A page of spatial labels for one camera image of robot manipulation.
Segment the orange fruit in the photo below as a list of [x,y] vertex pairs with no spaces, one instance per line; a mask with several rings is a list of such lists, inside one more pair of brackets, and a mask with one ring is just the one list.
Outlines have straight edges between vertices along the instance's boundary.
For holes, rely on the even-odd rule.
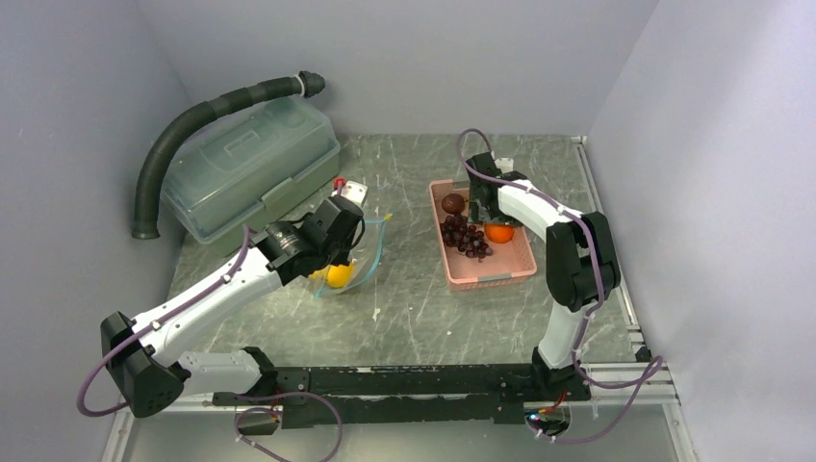
[[487,223],[483,227],[485,238],[494,244],[507,244],[515,236],[515,227],[506,224]]

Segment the yellow lemon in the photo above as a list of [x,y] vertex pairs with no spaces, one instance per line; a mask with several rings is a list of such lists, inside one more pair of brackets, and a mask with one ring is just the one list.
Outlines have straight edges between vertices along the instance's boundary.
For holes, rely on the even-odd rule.
[[330,289],[341,289],[346,287],[354,276],[355,263],[347,265],[331,265],[324,276],[325,284]]

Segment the clear zip top bag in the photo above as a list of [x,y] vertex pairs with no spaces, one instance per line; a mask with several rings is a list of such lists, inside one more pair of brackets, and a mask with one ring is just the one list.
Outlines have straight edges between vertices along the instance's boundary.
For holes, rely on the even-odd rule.
[[350,283],[341,289],[330,289],[325,284],[324,279],[311,279],[309,277],[314,296],[320,298],[339,295],[369,281],[380,264],[384,248],[385,230],[392,219],[392,214],[387,214],[379,219],[366,219],[364,221],[366,233],[349,255],[349,263],[355,263],[354,276]]

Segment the yellow mango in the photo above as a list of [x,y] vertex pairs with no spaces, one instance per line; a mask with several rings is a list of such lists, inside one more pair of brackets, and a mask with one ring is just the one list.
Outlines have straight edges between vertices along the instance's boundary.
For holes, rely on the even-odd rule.
[[309,277],[311,279],[324,279],[326,277],[327,272],[329,271],[329,267],[324,267],[323,269],[318,269],[312,272]]

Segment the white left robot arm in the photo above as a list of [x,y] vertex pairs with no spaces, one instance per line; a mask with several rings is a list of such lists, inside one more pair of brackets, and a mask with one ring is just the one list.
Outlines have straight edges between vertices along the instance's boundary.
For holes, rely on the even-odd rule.
[[257,347],[193,351],[200,335],[256,299],[328,265],[346,264],[365,232],[361,200],[334,194],[297,220],[269,224],[260,238],[243,230],[238,253],[177,297],[132,318],[116,312],[100,325],[103,369],[137,418],[180,397],[229,393],[269,401],[278,371]]

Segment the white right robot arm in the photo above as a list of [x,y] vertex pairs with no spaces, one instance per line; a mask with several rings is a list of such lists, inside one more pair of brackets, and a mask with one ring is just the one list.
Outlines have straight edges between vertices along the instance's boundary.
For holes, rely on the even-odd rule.
[[530,386],[542,399],[556,398],[568,381],[584,377],[579,348],[590,318],[621,282],[606,216],[583,214],[536,188],[524,175],[502,172],[491,152],[463,162],[471,197],[488,218],[508,218],[546,245],[546,280],[553,299],[545,335],[533,352]]

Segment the dark red passion fruit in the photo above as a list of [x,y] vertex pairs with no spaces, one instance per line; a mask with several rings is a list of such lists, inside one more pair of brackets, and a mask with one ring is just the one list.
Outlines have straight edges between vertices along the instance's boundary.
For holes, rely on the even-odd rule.
[[441,207],[448,214],[462,214],[466,209],[466,200],[458,193],[449,193],[442,198]]

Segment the dark purple grape bunch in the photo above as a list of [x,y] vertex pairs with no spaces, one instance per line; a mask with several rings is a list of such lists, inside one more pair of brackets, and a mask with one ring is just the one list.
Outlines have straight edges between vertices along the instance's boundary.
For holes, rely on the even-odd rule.
[[439,224],[443,246],[470,259],[483,259],[494,254],[485,233],[461,214],[446,216]]

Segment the pink plastic basket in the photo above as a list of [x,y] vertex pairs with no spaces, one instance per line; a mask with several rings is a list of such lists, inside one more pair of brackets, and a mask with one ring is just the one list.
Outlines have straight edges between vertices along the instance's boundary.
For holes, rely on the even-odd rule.
[[428,189],[436,222],[435,235],[446,271],[448,288],[452,292],[520,284],[536,273],[537,263],[524,228],[517,227],[513,238],[507,243],[488,242],[494,253],[481,261],[477,258],[468,258],[456,248],[447,246],[441,230],[441,223],[447,216],[442,207],[442,200],[449,193],[458,193],[468,199],[470,197],[468,182],[437,180],[432,181]]

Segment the grey green storage box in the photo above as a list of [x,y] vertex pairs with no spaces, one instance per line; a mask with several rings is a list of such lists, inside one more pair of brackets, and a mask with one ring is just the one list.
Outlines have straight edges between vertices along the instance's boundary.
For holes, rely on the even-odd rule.
[[327,115],[300,96],[276,99],[175,156],[162,200],[200,244],[221,255],[286,215],[340,171],[340,143]]

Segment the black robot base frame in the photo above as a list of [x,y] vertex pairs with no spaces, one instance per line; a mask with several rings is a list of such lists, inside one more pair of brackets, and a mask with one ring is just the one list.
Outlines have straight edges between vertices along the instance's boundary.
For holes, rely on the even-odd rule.
[[549,386],[529,363],[276,367],[256,347],[262,376],[249,391],[217,392],[220,407],[264,406],[285,429],[334,424],[490,421],[519,424],[537,404],[585,402],[583,378]]

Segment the aluminium rail frame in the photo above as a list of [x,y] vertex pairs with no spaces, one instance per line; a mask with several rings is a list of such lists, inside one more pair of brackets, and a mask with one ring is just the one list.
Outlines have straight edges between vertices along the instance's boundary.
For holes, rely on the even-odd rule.
[[119,366],[124,407],[137,418],[162,411],[234,411],[241,435],[322,424],[489,421],[527,424],[543,439],[579,436],[571,412],[637,402],[660,407],[676,456],[697,453],[667,368],[641,375],[635,363],[562,372],[539,363],[461,366],[283,367],[254,352],[186,354],[163,367]]

